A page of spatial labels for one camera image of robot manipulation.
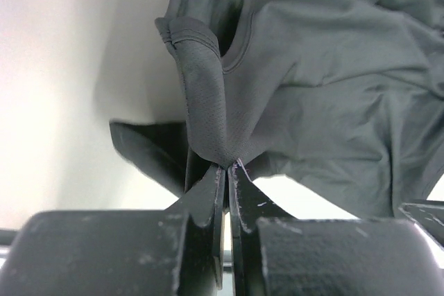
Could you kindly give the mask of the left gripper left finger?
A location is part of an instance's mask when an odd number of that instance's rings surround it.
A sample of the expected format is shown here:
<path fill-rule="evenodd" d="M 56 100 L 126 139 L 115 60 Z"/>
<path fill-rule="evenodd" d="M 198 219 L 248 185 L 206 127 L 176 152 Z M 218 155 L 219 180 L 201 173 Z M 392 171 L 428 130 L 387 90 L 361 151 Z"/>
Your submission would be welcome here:
<path fill-rule="evenodd" d="M 34 215 L 1 268 L 2 295 L 215 295 L 224 171 L 210 166 L 164 210 Z"/>

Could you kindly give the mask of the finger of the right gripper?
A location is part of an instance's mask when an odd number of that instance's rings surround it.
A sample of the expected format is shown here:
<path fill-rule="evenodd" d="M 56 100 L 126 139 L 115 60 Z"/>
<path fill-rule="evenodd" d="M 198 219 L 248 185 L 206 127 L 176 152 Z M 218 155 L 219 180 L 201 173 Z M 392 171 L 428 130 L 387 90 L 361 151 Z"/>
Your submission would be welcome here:
<path fill-rule="evenodd" d="M 415 200 L 400 206 L 400 211 L 418 223 L 439 244 L 443 244 L 443 201 Z"/>

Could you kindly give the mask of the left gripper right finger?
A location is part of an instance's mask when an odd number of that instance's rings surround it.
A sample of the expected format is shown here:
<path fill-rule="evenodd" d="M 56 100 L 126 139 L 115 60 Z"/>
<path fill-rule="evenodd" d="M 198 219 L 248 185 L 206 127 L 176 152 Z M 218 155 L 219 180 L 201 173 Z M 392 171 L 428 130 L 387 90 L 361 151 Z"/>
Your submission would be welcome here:
<path fill-rule="evenodd" d="M 228 170 L 235 295 L 442 295 L 443 273 L 405 219 L 299 220 Z"/>

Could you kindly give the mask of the black t shirt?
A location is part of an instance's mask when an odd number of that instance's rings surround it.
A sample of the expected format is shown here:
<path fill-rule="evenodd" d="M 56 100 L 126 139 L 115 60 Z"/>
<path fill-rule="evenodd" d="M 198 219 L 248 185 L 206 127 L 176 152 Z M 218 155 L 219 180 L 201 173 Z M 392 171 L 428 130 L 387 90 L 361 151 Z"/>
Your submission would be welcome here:
<path fill-rule="evenodd" d="M 170 0 L 155 25 L 185 120 L 110 134 L 175 195 L 239 161 L 386 218 L 443 176 L 443 0 Z"/>

